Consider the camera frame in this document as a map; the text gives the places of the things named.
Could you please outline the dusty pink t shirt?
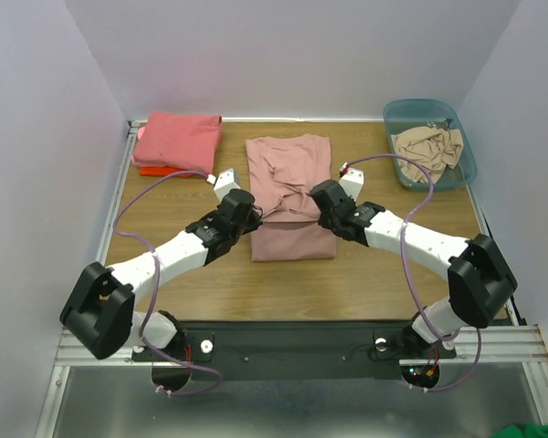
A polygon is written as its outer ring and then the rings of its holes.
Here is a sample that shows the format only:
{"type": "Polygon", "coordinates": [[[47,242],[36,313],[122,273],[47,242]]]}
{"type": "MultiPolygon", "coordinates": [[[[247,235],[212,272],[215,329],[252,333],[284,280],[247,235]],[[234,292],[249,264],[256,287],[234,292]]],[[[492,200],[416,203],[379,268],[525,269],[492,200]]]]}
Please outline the dusty pink t shirt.
{"type": "Polygon", "coordinates": [[[331,178],[327,137],[260,137],[246,141],[250,191],[262,225],[250,235],[254,262],[334,258],[336,237],[320,227],[311,189],[331,178]]]}

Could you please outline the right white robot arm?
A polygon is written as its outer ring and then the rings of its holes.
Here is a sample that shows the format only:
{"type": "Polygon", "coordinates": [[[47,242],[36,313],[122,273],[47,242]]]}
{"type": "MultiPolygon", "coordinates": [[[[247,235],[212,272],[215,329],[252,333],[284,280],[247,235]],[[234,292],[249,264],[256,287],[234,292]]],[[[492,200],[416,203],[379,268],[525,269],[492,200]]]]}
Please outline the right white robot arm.
{"type": "Polygon", "coordinates": [[[419,307],[403,330],[403,348],[413,356],[424,355],[465,327],[488,327],[517,289],[514,274],[488,235],[472,239],[443,235],[407,222],[381,205],[358,205],[334,180],[316,185],[310,197],[321,212],[322,228],[346,241],[399,254],[407,284],[412,283],[410,260],[447,281],[448,297],[419,307]]]}

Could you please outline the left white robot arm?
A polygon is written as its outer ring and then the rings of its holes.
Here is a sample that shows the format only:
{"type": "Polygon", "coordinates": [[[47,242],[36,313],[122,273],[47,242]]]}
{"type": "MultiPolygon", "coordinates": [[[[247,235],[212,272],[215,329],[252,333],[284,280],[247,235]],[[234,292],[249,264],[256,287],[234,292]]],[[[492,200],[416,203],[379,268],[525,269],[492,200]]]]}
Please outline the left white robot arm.
{"type": "Polygon", "coordinates": [[[136,312],[136,304],[156,297],[164,283],[227,254],[240,236],[256,230],[254,196],[232,189],[218,207],[176,237],[135,258],[112,266],[86,266],[59,320],[98,360],[123,347],[153,345],[164,359],[184,352],[175,319],[161,312],[136,312]]]}

